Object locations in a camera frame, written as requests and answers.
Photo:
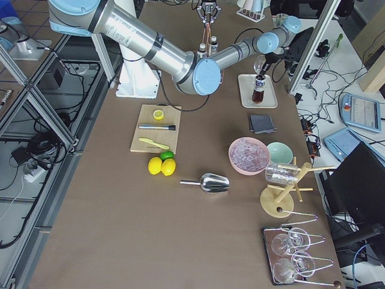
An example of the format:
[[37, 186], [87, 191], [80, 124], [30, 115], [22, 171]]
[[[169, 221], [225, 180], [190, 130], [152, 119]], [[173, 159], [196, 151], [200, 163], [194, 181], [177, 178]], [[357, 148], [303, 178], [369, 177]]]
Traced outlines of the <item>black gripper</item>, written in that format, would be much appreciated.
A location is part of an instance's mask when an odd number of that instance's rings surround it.
[[265, 54], [265, 63], [263, 69], [260, 70], [257, 78], [264, 79], [266, 72], [270, 69], [271, 65], [277, 62], [277, 55], [273, 52]]
[[203, 24], [206, 23], [206, 15], [208, 14], [211, 15], [211, 23], [214, 23], [221, 13], [221, 8], [217, 7], [215, 0], [203, 0], [200, 7], [196, 8], [196, 12]]

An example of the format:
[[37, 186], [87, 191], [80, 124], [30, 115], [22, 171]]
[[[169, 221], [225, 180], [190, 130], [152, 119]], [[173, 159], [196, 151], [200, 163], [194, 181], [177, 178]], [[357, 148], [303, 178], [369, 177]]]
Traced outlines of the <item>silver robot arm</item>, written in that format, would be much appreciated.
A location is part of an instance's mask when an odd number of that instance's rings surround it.
[[261, 36], [247, 37], [210, 57], [199, 59], [142, 23], [114, 1], [49, 1], [52, 30], [70, 35], [102, 33], [172, 76], [175, 86], [188, 95], [210, 95], [220, 86], [221, 71], [247, 57], [269, 54], [291, 44], [301, 21], [289, 16], [283, 24]]

